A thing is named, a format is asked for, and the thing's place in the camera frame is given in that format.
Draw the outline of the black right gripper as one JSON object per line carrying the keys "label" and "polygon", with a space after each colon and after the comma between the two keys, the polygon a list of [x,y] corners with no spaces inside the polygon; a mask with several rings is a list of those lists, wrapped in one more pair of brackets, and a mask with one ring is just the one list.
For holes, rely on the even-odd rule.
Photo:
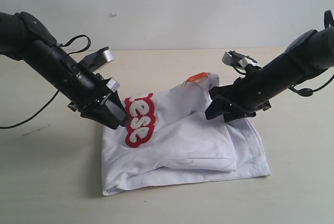
{"label": "black right gripper", "polygon": [[255,117],[258,107],[296,84],[303,72],[290,59],[274,59],[263,68],[228,86],[210,90],[211,104],[205,110],[207,120],[219,116],[226,123],[248,117]]}

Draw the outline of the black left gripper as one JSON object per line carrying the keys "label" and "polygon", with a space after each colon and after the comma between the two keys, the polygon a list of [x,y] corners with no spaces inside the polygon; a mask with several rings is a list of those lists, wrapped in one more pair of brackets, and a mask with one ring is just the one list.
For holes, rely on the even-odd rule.
{"label": "black left gripper", "polygon": [[111,129],[127,125],[129,114],[114,80],[94,74],[57,46],[48,50],[47,80],[71,101],[70,109]]}

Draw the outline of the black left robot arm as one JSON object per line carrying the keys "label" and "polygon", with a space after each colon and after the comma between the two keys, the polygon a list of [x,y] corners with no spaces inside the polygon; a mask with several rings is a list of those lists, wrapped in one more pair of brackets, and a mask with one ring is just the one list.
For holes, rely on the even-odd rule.
{"label": "black left robot arm", "polygon": [[113,60],[104,47],[76,62],[64,47],[74,38],[60,44],[36,17],[22,11],[13,15],[1,13],[1,54],[24,61],[57,91],[70,100],[68,107],[86,119],[108,128],[126,126],[126,112],[114,78],[104,79],[97,71]]}

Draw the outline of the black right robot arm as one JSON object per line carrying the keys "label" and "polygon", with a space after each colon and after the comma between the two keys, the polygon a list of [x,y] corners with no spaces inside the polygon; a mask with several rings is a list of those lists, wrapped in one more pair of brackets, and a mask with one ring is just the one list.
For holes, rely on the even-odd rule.
{"label": "black right robot arm", "polygon": [[257,111],[270,109],[270,99],[287,89],[304,97],[315,93],[314,89],[296,90],[295,87],[333,67],[333,27],[307,31],[263,67],[235,51],[225,52],[222,61],[243,77],[231,85],[210,89],[212,102],[205,111],[206,118],[223,116],[230,122],[255,117]]}

